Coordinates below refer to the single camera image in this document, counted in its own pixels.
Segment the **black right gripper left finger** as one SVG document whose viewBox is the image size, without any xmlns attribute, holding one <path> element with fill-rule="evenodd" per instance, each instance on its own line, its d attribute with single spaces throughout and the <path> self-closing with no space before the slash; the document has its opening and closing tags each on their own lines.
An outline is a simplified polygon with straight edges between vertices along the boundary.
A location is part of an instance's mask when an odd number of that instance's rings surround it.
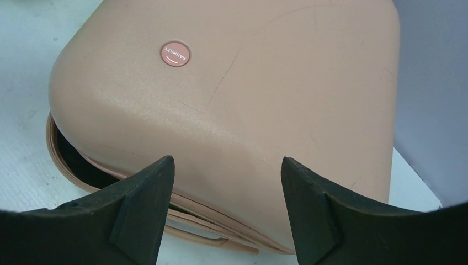
<svg viewBox="0 0 468 265">
<path fill-rule="evenodd" d="M 55 209 L 1 211 L 2 264 L 155 264 L 174 183 L 164 156 Z"/>
</svg>

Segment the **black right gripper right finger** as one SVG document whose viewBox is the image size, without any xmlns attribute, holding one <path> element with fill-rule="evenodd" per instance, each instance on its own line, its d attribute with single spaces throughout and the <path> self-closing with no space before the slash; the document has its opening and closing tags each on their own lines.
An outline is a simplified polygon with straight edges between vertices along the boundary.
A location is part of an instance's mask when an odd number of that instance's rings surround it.
<svg viewBox="0 0 468 265">
<path fill-rule="evenodd" d="M 466 264 L 467 204 L 418 212 L 378 202 L 284 157 L 299 264 Z"/>
</svg>

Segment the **pink hard-shell suitcase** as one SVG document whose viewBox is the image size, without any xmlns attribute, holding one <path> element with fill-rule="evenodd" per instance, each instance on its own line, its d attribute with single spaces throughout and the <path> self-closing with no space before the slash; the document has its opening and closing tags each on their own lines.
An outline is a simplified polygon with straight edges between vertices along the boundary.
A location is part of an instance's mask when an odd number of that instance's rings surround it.
<svg viewBox="0 0 468 265">
<path fill-rule="evenodd" d="M 393 1 L 103 1 L 49 80 L 46 141 L 126 178 L 175 161 L 175 237 L 294 254 L 280 170 L 292 157 L 387 202 L 399 17 Z"/>
</svg>

